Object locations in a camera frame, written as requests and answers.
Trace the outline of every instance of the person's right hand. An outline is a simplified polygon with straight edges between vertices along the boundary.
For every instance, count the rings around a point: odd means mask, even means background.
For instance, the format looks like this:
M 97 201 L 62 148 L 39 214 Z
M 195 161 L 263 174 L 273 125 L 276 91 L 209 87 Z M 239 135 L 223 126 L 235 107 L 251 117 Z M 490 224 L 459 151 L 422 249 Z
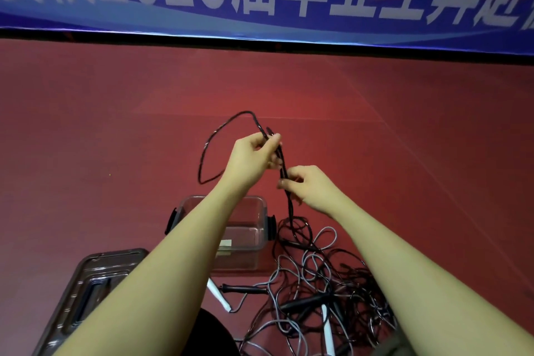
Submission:
M 287 170 L 289 179 L 280 179 L 278 189 L 291 192 L 314 210 L 333 218 L 333 212 L 346 196 L 317 166 L 295 166 Z

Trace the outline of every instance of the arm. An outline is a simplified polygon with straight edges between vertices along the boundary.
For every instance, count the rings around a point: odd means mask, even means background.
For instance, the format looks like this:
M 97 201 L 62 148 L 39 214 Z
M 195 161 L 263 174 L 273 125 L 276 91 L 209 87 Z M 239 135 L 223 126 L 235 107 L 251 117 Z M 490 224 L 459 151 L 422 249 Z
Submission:
M 237 140 L 211 193 L 89 315 L 57 351 L 64 355 L 180 354 L 200 309 L 226 222 L 265 169 L 279 169 L 280 142 Z
M 317 166 L 288 175 L 279 188 L 351 236 L 417 354 L 534 354 L 528 332 L 354 204 Z

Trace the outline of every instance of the hand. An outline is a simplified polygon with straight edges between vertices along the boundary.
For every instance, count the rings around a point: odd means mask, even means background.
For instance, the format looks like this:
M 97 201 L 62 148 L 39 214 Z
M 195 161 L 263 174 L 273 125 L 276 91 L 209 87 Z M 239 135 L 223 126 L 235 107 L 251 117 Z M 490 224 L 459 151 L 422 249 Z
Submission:
M 256 133 L 237 140 L 221 182 L 245 194 L 266 169 L 280 170 L 282 161 L 275 154 L 280 139 L 275 134 L 265 141 L 262 133 Z
M 295 166 L 287 170 L 291 179 L 280 179 L 278 189 L 291 192 L 314 210 L 329 217 L 346 196 L 317 166 Z

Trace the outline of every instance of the forearm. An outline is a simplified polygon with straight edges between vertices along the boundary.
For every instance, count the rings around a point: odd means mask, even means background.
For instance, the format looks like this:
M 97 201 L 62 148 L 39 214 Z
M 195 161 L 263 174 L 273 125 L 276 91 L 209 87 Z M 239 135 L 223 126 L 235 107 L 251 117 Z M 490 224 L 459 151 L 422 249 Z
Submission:
M 58 355 L 179 354 L 226 222 L 243 194 L 221 181 L 89 315 Z
M 419 355 L 534 354 L 534 339 L 450 273 L 344 197 L 352 237 Z

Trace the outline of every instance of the person's left hand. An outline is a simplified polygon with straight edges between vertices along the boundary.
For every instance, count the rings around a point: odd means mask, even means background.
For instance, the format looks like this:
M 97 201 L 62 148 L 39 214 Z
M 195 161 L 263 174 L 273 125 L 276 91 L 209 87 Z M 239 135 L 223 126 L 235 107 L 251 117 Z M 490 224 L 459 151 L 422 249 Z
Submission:
M 275 134 L 265 141 L 262 133 L 237 140 L 221 182 L 246 193 L 266 169 L 281 169 L 282 161 L 275 154 L 280 140 L 280 134 Z

